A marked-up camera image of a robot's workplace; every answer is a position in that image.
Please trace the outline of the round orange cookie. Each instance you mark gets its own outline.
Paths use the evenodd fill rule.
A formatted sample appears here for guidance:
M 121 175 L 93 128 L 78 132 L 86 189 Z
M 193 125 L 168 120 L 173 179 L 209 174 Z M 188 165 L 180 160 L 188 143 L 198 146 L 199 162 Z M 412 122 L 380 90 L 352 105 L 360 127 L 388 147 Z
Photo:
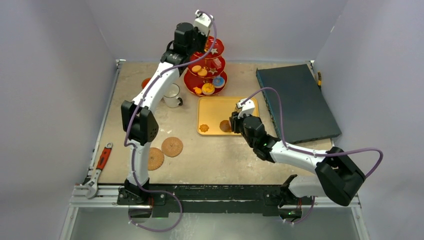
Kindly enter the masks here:
M 204 68 L 202 68 L 198 73 L 197 73 L 197 75 L 198 76 L 200 76 L 200 77 L 206 77 L 207 76 L 207 74 L 208 74 L 208 71 L 206 70 L 206 69 L 204 69 Z
M 191 71 L 192 71 L 193 73 L 199 73 L 199 72 L 201 72 L 201 71 L 202 71 L 202 69 L 203 69 L 203 67 L 202 67 L 201 65 L 195 65 L 195 66 L 193 66 L 193 67 L 191 68 Z

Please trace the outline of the brown star cookie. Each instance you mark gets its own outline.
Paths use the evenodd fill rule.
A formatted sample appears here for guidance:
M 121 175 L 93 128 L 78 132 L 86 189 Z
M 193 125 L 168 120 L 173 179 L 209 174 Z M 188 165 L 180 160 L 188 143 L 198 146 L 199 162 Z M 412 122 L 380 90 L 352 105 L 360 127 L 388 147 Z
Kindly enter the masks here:
M 216 68 L 210 68 L 208 71 L 211 75 L 215 75 L 218 71 Z

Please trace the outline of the red three-tier cake stand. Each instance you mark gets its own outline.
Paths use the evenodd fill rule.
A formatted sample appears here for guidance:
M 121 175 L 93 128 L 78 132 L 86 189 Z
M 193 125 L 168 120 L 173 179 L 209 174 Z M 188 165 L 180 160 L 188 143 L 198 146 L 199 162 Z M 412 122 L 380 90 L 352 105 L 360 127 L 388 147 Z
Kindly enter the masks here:
M 189 92 L 200 97 L 213 96 L 220 93 L 227 84 L 228 76 L 225 72 L 226 60 L 223 58 L 225 46 L 220 39 L 209 36 L 204 51 L 210 50 L 203 59 L 198 60 L 204 54 L 194 53 L 191 63 L 186 68 L 183 82 Z

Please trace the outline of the orange fish shaped cookie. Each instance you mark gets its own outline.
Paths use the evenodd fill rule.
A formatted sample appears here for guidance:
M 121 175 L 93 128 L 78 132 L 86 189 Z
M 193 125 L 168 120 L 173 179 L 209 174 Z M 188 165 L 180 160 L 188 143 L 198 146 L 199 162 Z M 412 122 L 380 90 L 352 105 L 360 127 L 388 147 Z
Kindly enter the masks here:
M 203 93 L 202 89 L 199 87 L 194 87 L 193 90 L 196 95 L 201 95 Z

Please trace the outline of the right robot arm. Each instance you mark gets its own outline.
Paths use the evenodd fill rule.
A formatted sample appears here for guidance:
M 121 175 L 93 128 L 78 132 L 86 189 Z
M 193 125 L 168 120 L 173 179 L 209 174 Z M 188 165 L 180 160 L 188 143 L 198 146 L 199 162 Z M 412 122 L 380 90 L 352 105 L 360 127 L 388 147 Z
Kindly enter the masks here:
M 287 164 L 315 176 L 296 176 L 281 189 L 280 196 L 288 204 L 305 196 L 326 196 L 334 203 L 348 206 L 366 180 L 365 174 L 339 147 L 314 150 L 291 147 L 278 137 L 268 134 L 262 120 L 253 115 L 229 117 L 231 130 L 246 140 L 255 155 L 271 163 Z

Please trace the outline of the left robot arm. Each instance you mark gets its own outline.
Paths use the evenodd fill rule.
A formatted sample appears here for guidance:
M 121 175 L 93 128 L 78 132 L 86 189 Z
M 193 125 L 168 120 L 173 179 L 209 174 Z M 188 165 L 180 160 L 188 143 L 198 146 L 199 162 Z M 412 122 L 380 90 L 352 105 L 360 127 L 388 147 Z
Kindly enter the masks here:
M 215 30 L 214 22 L 177 24 L 174 39 L 168 43 L 151 80 L 132 101 L 125 100 L 121 104 L 124 146 L 130 149 L 130 169 L 124 190 L 138 205 L 146 203 L 151 193 L 149 151 L 159 131 L 154 112 L 168 88 L 192 63 L 191 56 L 200 52 L 204 58 L 208 54 L 204 48 L 210 31 Z

